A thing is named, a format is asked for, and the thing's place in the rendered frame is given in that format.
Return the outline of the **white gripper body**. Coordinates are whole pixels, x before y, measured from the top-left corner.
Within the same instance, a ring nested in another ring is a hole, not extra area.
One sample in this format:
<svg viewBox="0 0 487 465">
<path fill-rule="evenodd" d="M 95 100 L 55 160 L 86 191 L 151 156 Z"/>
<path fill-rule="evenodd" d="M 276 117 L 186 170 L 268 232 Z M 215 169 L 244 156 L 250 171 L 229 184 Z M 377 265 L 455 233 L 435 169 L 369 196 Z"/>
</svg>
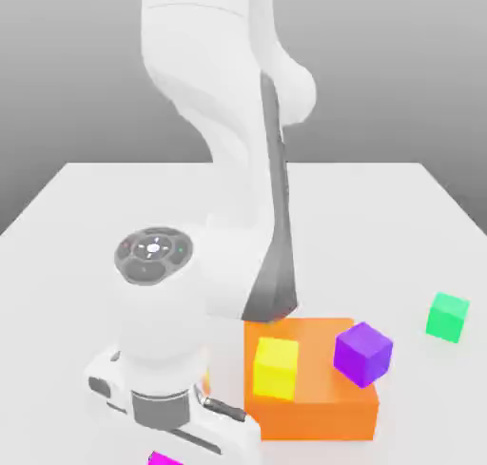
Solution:
<svg viewBox="0 0 487 465">
<path fill-rule="evenodd" d="M 179 428 L 134 424 L 153 451 L 185 465 L 263 465 L 260 427 L 250 416 L 241 422 L 197 406 Z"/>
</svg>

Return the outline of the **small magenta cube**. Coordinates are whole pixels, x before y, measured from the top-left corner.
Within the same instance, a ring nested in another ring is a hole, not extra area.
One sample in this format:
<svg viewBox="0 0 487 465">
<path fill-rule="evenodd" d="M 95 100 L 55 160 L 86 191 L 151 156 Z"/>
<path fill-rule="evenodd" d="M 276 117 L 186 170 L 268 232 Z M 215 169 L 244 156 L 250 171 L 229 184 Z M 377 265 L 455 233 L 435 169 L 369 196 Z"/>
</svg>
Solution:
<svg viewBox="0 0 487 465">
<path fill-rule="evenodd" d="M 184 465 L 182 462 L 175 460 L 166 455 L 154 451 L 148 458 L 147 465 Z"/>
</svg>

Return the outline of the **small yellow cube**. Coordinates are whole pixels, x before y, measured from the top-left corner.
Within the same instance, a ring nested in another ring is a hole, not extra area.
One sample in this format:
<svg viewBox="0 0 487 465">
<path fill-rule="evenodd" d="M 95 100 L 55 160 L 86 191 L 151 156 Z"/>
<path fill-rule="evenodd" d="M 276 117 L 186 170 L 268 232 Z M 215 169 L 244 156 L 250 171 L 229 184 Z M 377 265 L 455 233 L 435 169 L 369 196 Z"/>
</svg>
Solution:
<svg viewBox="0 0 487 465">
<path fill-rule="evenodd" d="M 253 395 L 293 400 L 298 360 L 297 341 L 260 337 L 253 360 Z"/>
</svg>

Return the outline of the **small purple cube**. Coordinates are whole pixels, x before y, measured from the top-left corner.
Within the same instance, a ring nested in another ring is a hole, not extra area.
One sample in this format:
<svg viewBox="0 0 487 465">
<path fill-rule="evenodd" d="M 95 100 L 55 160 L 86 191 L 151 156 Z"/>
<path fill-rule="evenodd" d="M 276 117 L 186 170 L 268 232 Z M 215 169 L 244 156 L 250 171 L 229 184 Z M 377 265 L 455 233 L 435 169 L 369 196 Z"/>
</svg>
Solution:
<svg viewBox="0 0 487 465">
<path fill-rule="evenodd" d="M 336 336 L 334 367 L 365 388 L 387 373 L 393 345 L 383 333 L 360 322 Z"/>
</svg>

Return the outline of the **small green cube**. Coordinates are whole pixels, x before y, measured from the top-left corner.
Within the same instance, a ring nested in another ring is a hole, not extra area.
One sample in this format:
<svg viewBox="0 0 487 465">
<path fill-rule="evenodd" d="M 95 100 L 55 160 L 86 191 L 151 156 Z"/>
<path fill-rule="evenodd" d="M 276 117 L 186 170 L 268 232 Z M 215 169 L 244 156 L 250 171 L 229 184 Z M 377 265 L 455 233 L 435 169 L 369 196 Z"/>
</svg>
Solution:
<svg viewBox="0 0 487 465">
<path fill-rule="evenodd" d="M 469 306 L 468 300 L 438 292 L 429 310 L 425 332 L 458 343 Z"/>
</svg>

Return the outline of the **large orange box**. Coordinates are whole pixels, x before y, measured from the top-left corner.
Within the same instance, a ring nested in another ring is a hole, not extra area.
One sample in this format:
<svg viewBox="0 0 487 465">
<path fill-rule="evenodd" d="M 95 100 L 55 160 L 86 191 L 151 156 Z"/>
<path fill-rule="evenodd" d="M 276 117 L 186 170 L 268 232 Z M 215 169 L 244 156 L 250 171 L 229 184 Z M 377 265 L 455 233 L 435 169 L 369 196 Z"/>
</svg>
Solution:
<svg viewBox="0 0 487 465">
<path fill-rule="evenodd" d="M 285 319 L 243 327 L 244 410 L 259 422 L 263 440 L 371 440 L 379 398 L 334 368 L 336 336 L 352 327 L 345 319 Z M 299 343 L 295 399 L 253 394 L 253 360 L 260 337 Z"/>
</svg>

